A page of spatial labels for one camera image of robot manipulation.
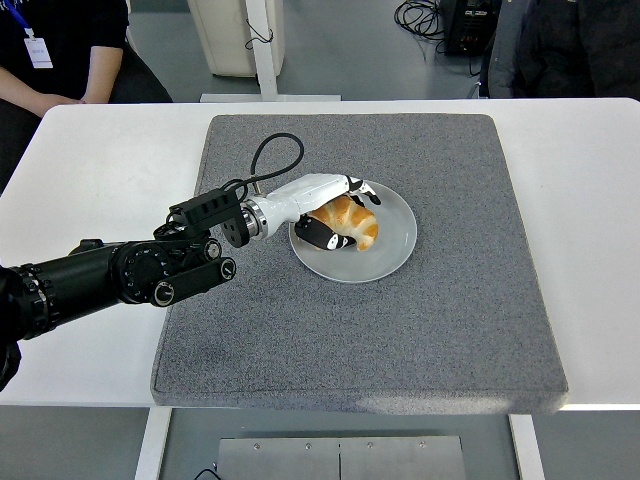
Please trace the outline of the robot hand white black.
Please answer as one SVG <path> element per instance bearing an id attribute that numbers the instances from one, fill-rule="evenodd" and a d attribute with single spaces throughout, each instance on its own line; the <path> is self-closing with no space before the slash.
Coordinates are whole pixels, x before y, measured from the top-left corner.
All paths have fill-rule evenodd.
<path id="1" fill-rule="evenodd" d="M 266 196 L 253 196 L 246 208 L 255 219 L 250 234 L 268 238 L 285 223 L 294 233 L 322 250 L 355 246 L 371 248 L 379 235 L 374 213 L 360 197 L 379 205 L 377 194 L 365 181 L 346 175 L 307 174 Z"/>

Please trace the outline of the person's right hand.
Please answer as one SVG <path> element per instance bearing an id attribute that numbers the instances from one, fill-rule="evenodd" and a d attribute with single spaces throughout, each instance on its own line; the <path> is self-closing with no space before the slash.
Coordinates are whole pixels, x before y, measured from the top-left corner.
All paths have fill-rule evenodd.
<path id="1" fill-rule="evenodd" d="M 42 115 L 56 106 L 75 104 L 83 104 L 83 101 L 56 94 L 40 94 L 37 101 L 38 109 Z"/>

